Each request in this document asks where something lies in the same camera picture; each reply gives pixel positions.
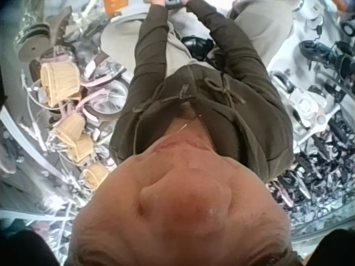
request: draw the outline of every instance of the lip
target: lip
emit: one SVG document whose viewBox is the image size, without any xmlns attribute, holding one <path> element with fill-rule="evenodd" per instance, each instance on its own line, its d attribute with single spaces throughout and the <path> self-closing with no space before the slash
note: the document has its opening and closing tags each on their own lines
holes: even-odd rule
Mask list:
<svg viewBox="0 0 355 266">
<path fill-rule="evenodd" d="M 190 134 L 171 134 L 165 139 L 161 140 L 153 149 L 150 154 L 172 148 L 177 145 L 187 144 L 199 150 L 211 151 L 212 149 L 202 139 Z"/>
</svg>

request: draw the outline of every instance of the mouth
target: mouth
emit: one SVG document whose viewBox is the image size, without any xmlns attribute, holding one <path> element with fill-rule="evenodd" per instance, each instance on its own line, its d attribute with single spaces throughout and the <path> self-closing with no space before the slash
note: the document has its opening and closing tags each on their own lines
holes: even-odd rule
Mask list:
<svg viewBox="0 0 355 266">
<path fill-rule="evenodd" d="M 153 154 L 161 150 L 171 149 L 180 145 L 189 145 L 199 150 L 213 151 L 213 149 L 210 148 L 205 141 L 194 136 L 193 134 L 189 134 L 187 132 L 178 132 L 158 140 L 158 143 L 152 147 L 152 149 L 149 151 L 149 154 Z"/>
</svg>

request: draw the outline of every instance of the hand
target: hand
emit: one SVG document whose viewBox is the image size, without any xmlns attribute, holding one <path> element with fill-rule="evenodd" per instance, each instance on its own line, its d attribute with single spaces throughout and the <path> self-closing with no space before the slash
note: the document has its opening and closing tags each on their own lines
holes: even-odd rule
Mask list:
<svg viewBox="0 0 355 266">
<path fill-rule="evenodd" d="M 159 4 L 163 7 L 165 7 L 165 0 L 151 0 L 150 1 L 152 4 Z"/>
</svg>

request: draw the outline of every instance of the neck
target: neck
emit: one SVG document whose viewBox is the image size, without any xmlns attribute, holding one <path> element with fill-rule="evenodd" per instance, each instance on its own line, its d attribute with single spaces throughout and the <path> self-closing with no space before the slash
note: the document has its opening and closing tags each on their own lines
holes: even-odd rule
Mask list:
<svg viewBox="0 0 355 266">
<path fill-rule="evenodd" d="M 188 132 L 202 139 L 215 150 L 211 136 L 202 121 L 201 115 L 197 114 L 189 103 L 181 105 L 180 113 L 173 119 L 164 136 L 176 132 Z"/>
</svg>

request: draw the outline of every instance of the wicker basket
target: wicker basket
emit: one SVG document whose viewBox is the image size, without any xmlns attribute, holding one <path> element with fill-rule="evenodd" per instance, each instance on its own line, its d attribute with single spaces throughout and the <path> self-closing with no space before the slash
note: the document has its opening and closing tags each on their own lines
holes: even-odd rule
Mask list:
<svg viewBox="0 0 355 266">
<path fill-rule="evenodd" d="M 65 118 L 54 130 L 61 141 L 73 147 L 79 141 L 84 126 L 85 119 L 81 115 L 74 113 Z"/>
<path fill-rule="evenodd" d="M 85 180 L 96 190 L 102 182 L 106 179 L 109 175 L 109 171 L 106 167 L 97 162 L 94 165 L 91 165 L 88 169 L 84 172 Z"/>
<path fill-rule="evenodd" d="M 40 79 L 50 107 L 80 90 L 80 71 L 71 62 L 44 63 L 40 70 Z"/>
<path fill-rule="evenodd" d="M 82 134 L 74 146 L 68 146 L 68 153 L 78 163 L 94 152 L 94 142 L 90 136 Z"/>
</svg>

